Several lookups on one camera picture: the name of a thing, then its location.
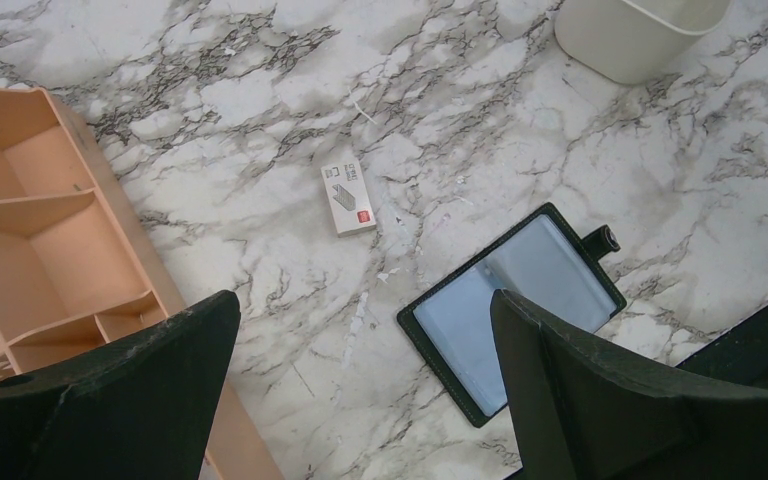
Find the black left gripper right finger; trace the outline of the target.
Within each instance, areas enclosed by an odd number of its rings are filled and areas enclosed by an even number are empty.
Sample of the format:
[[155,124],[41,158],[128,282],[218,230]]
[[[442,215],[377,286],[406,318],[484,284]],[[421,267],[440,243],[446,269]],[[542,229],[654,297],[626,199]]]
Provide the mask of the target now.
[[522,479],[768,479],[768,388],[670,367],[508,290],[490,316]]

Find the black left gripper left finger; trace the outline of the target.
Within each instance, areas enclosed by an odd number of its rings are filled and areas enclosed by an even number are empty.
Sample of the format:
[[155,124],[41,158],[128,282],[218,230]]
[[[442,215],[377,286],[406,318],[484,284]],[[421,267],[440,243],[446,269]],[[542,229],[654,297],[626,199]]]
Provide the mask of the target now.
[[220,291],[0,381],[0,479],[195,479],[240,324]]

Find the black card holder wallet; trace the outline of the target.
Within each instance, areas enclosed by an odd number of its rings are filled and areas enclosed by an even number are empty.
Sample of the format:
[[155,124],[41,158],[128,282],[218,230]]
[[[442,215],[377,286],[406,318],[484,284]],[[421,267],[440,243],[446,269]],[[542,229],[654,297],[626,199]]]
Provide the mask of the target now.
[[397,314],[397,322],[475,428],[507,404],[490,317],[497,290],[518,293],[590,333],[627,305],[600,265],[620,245],[602,225],[580,236],[545,203]]

